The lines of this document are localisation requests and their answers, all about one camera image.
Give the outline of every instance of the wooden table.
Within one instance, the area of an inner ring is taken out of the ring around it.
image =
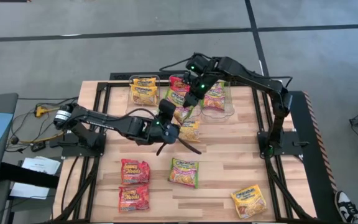
[[[96,81],[83,82],[79,105],[92,109],[97,83]],[[109,114],[126,113],[128,90],[128,87],[112,88]],[[275,221],[265,163],[259,158],[256,137],[259,127],[251,88],[232,87],[231,93],[235,113],[227,121],[219,124],[201,122],[201,142],[192,145],[200,150],[202,155],[189,151],[177,142],[164,148],[161,155],[157,157],[155,153],[160,145],[139,147],[135,142],[121,137],[118,133],[108,131],[105,153],[99,164],[91,222],[239,222],[241,220],[236,213],[230,193],[254,184],[258,184],[261,188],[268,210],[245,221]],[[258,94],[264,126],[268,127],[262,94]],[[291,116],[286,118],[284,128],[293,129]],[[167,181],[173,157],[200,162],[199,189],[191,189]],[[121,159],[137,159],[149,163],[150,210],[118,212]],[[69,158],[63,163],[53,205],[55,216],[60,214],[63,189],[73,161],[74,158]],[[315,217],[303,164],[293,156],[282,156],[282,161],[289,191],[305,211]],[[78,159],[69,180],[65,207],[77,191],[81,165],[82,158]],[[286,217],[281,192],[278,189],[277,192],[281,214]],[[83,197],[80,218],[85,215],[87,194],[86,192]]]

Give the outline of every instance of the table leg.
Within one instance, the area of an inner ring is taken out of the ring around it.
[[[5,162],[1,163],[0,180],[10,180],[23,184],[56,189],[59,177],[25,169]]]

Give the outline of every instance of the gray floor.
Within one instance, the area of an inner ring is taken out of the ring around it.
[[[251,1],[259,27],[358,24],[358,1]],[[33,0],[0,3],[0,37],[250,27],[241,0]],[[271,76],[292,75],[290,90],[310,94],[337,185],[358,206],[358,138],[348,119],[358,114],[358,29],[263,32]],[[228,55],[260,72],[251,33],[195,34],[110,39],[0,42],[0,93],[20,97],[71,97],[83,80],[110,72],[154,71],[193,52]],[[16,114],[38,101],[20,101]],[[21,138],[40,127],[26,122]],[[53,128],[46,134],[54,133]],[[59,149],[6,153],[16,163],[58,156]],[[42,222],[50,208],[18,213],[15,223]]]

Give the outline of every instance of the orange striped edge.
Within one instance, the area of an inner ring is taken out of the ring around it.
[[[314,131],[316,133],[317,142],[318,142],[318,144],[320,146],[321,156],[323,157],[324,164],[326,166],[327,175],[328,175],[329,180],[331,181],[331,187],[333,188],[334,192],[337,192],[338,189],[337,189],[336,184],[335,184],[333,171],[331,170],[331,166],[329,165],[329,162],[328,162],[327,152],[326,152],[324,144],[323,144],[323,138],[321,137],[321,132],[320,132],[320,130],[318,128],[316,117],[314,116],[313,107],[311,106],[311,101],[310,101],[309,95],[305,91],[303,92],[303,94],[305,95],[305,98],[306,98],[306,103],[308,105],[310,117],[311,117],[311,120],[313,122]]]

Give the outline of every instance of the shoe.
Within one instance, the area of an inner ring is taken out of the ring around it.
[[[343,191],[336,192],[335,206],[343,222],[353,223],[358,220],[358,209]]]

